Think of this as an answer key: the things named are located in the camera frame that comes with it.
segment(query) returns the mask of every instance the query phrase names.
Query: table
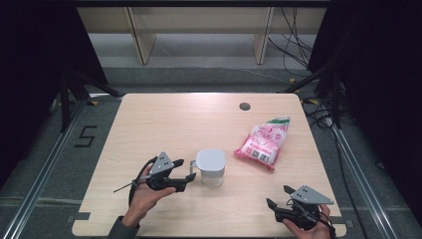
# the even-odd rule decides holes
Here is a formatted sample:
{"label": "table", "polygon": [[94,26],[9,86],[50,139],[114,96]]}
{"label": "table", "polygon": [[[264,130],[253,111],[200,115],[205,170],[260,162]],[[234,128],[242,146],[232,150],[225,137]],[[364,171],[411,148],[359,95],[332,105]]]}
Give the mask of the table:
{"label": "table", "polygon": [[[248,103],[248,111],[240,109]],[[291,117],[276,169],[234,155],[256,124]],[[127,210],[129,187],[143,165],[165,151],[172,160],[185,159],[170,177],[184,178],[189,162],[204,148],[226,154],[224,183],[209,188],[200,173],[184,192],[163,198],[140,223],[139,236],[153,237],[286,237],[292,236],[266,203],[286,205],[284,185],[306,184],[335,197],[298,97],[294,94],[128,94],[116,114],[97,168],[80,208],[89,220],[76,220],[77,236],[104,236]],[[337,204],[331,216],[341,216]],[[334,224],[337,236],[344,224]]]}

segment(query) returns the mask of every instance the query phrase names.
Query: black sleeve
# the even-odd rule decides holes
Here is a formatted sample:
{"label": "black sleeve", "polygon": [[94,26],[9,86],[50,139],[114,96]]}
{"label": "black sleeve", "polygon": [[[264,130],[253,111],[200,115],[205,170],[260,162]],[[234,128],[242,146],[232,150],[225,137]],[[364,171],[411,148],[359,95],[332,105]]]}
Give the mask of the black sleeve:
{"label": "black sleeve", "polygon": [[139,225],[136,227],[126,227],[121,223],[123,217],[119,216],[115,219],[114,225],[112,225],[111,230],[108,233],[107,239],[134,239],[137,231],[139,230]]}

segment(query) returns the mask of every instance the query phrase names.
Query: gray carpet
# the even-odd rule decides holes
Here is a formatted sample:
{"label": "gray carpet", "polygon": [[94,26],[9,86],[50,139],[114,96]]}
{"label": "gray carpet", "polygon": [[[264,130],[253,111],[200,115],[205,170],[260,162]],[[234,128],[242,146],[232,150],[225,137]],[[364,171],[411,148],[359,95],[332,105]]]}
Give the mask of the gray carpet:
{"label": "gray carpet", "polygon": [[[105,69],[105,74],[109,85],[122,93],[273,93],[288,87],[281,81],[287,82],[290,78],[295,78],[297,81],[301,79],[285,70],[255,69],[251,71],[256,75],[245,71],[199,68]],[[307,75],[309,72],[295,71],[294,73]],[[257,75],[277,76],[279,79]],[[307,85],[297,94],[301,99],[313,97],[316,84]],[[91,93],[101,93],[93,87],[87,86],[87,88]],[[72,234],[72,217],[79,210],[118,106],[119,101],[101,101],[96,106],[84,106],[20,238],[75,238]],[[317,107],[318,105],[304,104],[308,113],[312,113]],[[348,115],[341,119],[342,131],[372,189],[393,222],[398,237],[422,238],[419,224],[397,192],[388,174],[375,165],[376,155],[365,140],[359,126]],[[91,126],[86,128],[86,134],[95,138],[89,147],[76,147],[76,145],[87,144],[90,141],[87,138],[80,138],[85,126]],[[60,128],[61,112],[55,110],[39,131],[37,140],[27,152],[28,157],[19,163],[2,188],[0,192],[0,232],[2,234],[48,157],[59,135]],[[313,124],[311,129],[337,203],[344,219],[349,224],[347,234],[343,238],[364,238],[358,216],[368,238],[381,238],[347,165],[343,163],[347,187],[358,214],[353,210],[350,197],[342,181],[339,158],[332,133],[329,129],[318,127],[316,124]]]}

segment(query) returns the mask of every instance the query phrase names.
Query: floor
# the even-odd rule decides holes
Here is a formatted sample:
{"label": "floor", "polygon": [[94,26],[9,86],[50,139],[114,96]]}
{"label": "floor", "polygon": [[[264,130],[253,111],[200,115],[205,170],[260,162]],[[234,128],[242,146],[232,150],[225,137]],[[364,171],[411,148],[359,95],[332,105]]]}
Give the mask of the floor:
{"label": "floor", "polygon": [[[152,56],[148,64],[143,66],[138,62],[131,36],[97,34],[91,35],[91,38],[110,85],[122,92],[273,92],[279,86],[280,89],[285,88],[284,83],[290,80],[303,78],[297,75],[309,74],[303,65],[292,57],[284,56],[272,44],[268,45],[264,64],[257,65],[250,36],[247,35],[158,35]],[[287,41],[282,36],[271,36],[271,39],[285,49]],[[301,36],[301,39],[311,46],[315,36]],[[300,55],[298,47],[293,44],[288,50],[295,56]],[[157,82],[137,82],[139,74],[154,78]],[[204,78],[205,82],[201,83],[206,84],[201,86],[194,82],[198,77]],[[239,85],[233,79],[252,80]],[[176,86],[175,80],[182,82],[183,86]],[[238,85],[225,85],[231,80]],[[303,100],[313,99],[316,84],[309,84],[297,94]],[[376,155],[353,117],[343,116],[340,130],[319,127],[329,123],[324,114],[316,112],[321,107],[329,107],[329,103],[322,106],[320,102],[314,105],[305,101],[304,111],[310,115],[316,145],[346,221],[347,234],[343,238],[422,238],[421,227],[387,173],[376,164]],[[34,181],[41,175],[46,177],[45,184],[39,188],[36,204],[28,217],[21,221],[24,226],[18,232],[18,237],[76,238],[72,234],[73,221],[118,106],[117,99],[102,100],[95,106],[75,104],[72,106],[73,112],[77,112],[78,108],[81,108],[81,112],[75,116],[77,120],[73,131],[64,139],[60,134],[60,111],[58,108],[52,110],[37,140],[27,152],[27,158],[19,163],[0,191],[2,235],[25,203],[28,192],[33,191]],[[93,144],[90,147],[75,147],[87,143],[85,139],[80,139],[83,129],[96,136]],[[344,150],[336,149],[336,138],[341,140]],[[52,151],[60,139],[63,139],[63,148]],[[46,169],[44,165],[52,154],[58,156],[57,160],[51,163],[50,169]],[[363,184],[356,180],[359,178],[363,178]]]}

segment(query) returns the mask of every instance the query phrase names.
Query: person's left hand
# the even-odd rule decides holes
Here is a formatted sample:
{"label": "person's left hand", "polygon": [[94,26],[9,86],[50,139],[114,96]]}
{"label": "person's left hand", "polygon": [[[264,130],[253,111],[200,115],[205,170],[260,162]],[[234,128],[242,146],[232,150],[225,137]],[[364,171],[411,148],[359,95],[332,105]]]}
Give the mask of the person's left hand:
{"label": "person's left hand", "polygon": [[[148,167],[142,175],[147,175],[150,168],[151,166]],[[121,223],[127,227],[136,227],[139,224],[139,221],[146,216],[146,213],[157,204],[159,199],[166,197],[175,191],[176,188],[174,187],[167,187],[155,191],[149,188],[148,185],[144,183],[144,180],[139,181],[139,185],[133,193],[129,209],[121,219]]]}

